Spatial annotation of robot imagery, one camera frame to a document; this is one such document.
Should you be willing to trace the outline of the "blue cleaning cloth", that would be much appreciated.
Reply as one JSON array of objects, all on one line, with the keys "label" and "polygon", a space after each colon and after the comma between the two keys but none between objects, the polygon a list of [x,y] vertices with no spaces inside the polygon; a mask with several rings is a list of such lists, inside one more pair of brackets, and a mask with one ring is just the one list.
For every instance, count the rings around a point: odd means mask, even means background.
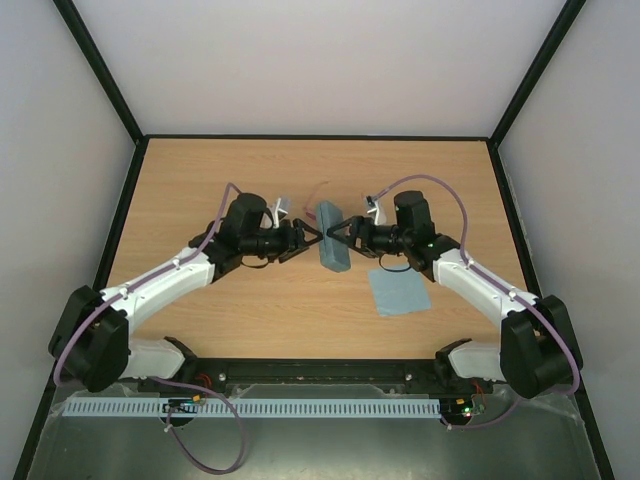
[{"label": "blue cleaning cloth", "polygon": [[422,275],[409,265],[370,270],[368,280],[377,313],[382,317],[422,312],[432,307]]}]

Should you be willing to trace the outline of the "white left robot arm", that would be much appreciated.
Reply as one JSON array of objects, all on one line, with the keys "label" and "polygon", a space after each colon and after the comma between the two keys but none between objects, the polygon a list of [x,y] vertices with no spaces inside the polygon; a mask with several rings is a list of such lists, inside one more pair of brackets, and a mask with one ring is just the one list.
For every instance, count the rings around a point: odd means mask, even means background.
[{"label": "white left robot arm", "polygon": [[53,379],[68,374],[88,391],[121,379],[172,380],[188,370],[194,354],[173,337],[148,340],[134,333],[181,297],[221,280],[255,257],[284,263],[323,238],[301,219],[288,220],[284,200],[269,208],[252,193],[221,205],[200,235],[169,260],[119,285],[76,289],[69,297],[48,350]]}]

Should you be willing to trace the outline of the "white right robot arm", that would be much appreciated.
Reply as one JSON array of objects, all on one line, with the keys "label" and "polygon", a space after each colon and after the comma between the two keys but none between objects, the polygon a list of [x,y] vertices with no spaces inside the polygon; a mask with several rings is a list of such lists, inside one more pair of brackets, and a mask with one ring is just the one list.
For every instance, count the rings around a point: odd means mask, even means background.
[{"label": "white right robot arm", "polygon": [[443,389],[458,391],[472,378],[504,382],[526,399],[564,384],[577,389],[579,360],[559,298],[521,290],[477,263],[458,241],[437,232],[421,192],[395,196],[391,225],[378,221],[378,201],[369,203],[367,216],[331,221],[328,237],[368,258],[404,256],[411,269],[458,294],[499,331],[496,344],[463,339],[438,352],[436,379]]}]

